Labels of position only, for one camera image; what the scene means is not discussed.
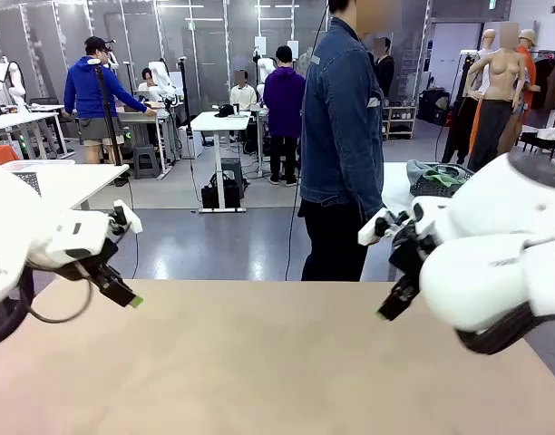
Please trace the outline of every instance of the stool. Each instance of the stool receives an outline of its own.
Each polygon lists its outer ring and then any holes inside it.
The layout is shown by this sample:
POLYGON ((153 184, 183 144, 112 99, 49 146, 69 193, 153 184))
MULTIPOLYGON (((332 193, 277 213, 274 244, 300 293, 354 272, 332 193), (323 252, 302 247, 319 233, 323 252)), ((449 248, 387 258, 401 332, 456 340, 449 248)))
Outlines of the stool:
POLYGON ((134 179, 139 179, 144 175, 152 175, 154 178, 159 177, 159 163, 157 163, 157 155, 154 153, 153 147, 134 147, 132 148, 132 161, 134 163, 134 179), (151 167, 141 169, 141 156, 149 156, 151 158, 151 167))
POLYGON ((239 198, 245 197, 243 189, 243 174, 241 173, 241 160, 235 157, 221 158, 221 171, 233 172, 233 179, 238 183, 239 198))

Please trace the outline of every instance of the black hair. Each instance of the black hair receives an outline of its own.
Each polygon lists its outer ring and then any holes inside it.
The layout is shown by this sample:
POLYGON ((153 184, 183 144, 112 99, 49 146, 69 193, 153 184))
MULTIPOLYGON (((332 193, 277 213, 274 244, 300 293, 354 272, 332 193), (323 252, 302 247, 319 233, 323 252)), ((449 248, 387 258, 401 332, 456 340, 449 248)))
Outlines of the black hair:
POLYGON ((147 78, 146 78, 147 74, 152 78, 151 68, 145 68, 144 70, 142 70, 142 79, 143 80, 147 80, 147 78))
POLYGON ((350 0, 330 0, 328 2, 328 6, 330 8, 330 14, 334 12, 344 12, 348 5, 350 4, 350 0))
POLYGON ((292 49, 287 45, 282 45, 277 48, 276 57, 282 63, 290 63, 293 60, 292 49))

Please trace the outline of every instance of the orange object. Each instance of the orange object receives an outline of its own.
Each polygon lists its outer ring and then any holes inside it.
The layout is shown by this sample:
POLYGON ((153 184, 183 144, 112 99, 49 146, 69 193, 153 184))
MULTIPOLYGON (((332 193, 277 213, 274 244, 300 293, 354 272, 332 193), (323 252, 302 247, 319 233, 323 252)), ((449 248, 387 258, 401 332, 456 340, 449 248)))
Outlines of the orange object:
MULTIPOLYGON (((528 52, 528 49, 525 48, 523 45, 520 45, 518 47, 517 51, 518 51, 518 53, 523 54, 523 57, 525 57, 525 66, 528 69, 528 74, 530 75, 530 83, 535 84, 537 70, 535 68, 535 62, 531 58, 530 52, 528 52)), ((528 104, 528 110, 526 110, 523 113, 523 119, 525 119, 525 117, 530 113, 531 100, 533 100, 533 92, 532 91, 524 91, 523 92, 523 100, 525 102, 527 102, 527 104, 528 104)))
POLYGON ((17 154, 12 150, 12 147, 9 145, 0 145, 0 165, 15 160, 19 160, 19 157, 17 157, 17 154))
POLYGON ((469 137, 469 155, 473 152, 475 146, 475 138, 477 137, 477 129, 479 128, 479 113, 481 113, 481 101, 477 103, 477 110, 475 110, 475 118, 473 118, 473 126, 471 128, 471 136, 469 137))

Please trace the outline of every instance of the brown table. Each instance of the brown table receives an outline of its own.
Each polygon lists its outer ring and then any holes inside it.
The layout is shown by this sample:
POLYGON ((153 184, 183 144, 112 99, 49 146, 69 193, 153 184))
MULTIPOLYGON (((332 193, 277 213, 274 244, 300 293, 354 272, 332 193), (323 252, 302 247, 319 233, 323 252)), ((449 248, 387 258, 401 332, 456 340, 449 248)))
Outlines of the brown table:
MULTIPOLYGON (((96 295, 64 325, 0 344, 0 434, 555 435, 555 378, 520 341, 467 352, 389 284, 141 281, 137 310, 96 295)), ((68 314, 83 284, 35 307, 68 314)))

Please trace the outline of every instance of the black shoe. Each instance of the black shoe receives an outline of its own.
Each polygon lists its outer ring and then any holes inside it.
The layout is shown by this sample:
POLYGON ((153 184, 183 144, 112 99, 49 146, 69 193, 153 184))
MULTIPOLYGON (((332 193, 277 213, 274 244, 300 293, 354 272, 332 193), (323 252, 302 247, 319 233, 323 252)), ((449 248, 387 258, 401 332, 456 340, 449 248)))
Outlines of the black shoe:
POLYGON ((288 186, 289 188, 293 188, 295 186, 297 186, 297 178, 296 176, 293 176, 291 178, 288 178, 286 180, 286 186, 288 186))

